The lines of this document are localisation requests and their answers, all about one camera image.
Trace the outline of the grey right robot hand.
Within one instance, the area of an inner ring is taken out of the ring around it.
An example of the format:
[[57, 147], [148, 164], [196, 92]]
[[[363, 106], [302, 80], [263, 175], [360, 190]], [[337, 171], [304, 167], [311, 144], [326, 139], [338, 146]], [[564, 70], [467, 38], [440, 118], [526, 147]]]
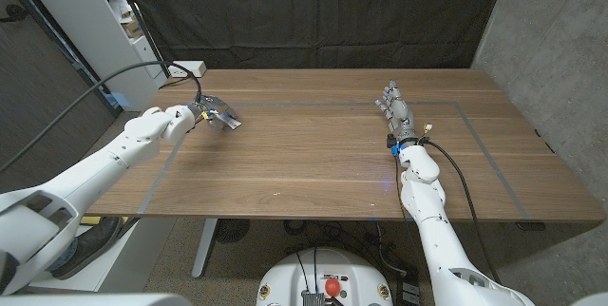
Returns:
[[416, 142], [413, 111], [403, 100], [394, 80], [384, 87], [383, 98], [377, 99], [375, 104], [387, 118], [389, 133], [398, 143]]

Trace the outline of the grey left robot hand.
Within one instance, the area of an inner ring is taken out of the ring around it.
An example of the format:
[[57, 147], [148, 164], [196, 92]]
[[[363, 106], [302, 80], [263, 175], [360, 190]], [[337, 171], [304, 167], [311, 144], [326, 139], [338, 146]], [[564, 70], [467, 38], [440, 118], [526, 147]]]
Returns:
[[188, 108], [194, 114], [196, 124], [205, 121], [209, 126], [217, 129], [227, 126], [224, 120], [238, 118], [234, 109], [217, 96], [202, 95], [198, 102], [191, 102]]

